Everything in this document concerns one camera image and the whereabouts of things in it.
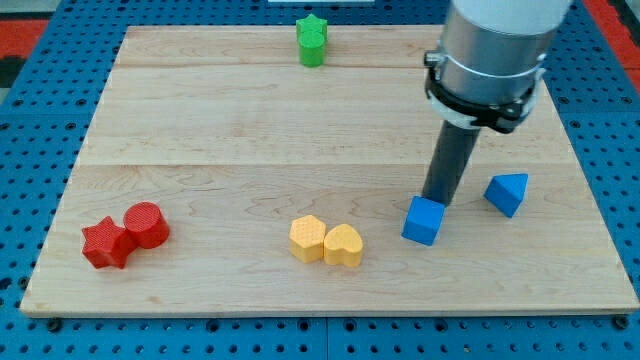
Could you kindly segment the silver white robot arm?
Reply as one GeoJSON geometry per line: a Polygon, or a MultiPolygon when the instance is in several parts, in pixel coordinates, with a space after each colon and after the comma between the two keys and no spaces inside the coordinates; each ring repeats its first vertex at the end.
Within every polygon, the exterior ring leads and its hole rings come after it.
{"type": "Polygon", "coordinates": [[[571,0],[452,0],[425,92],[449,126],[508,134],[531,113],[571,0]]]}

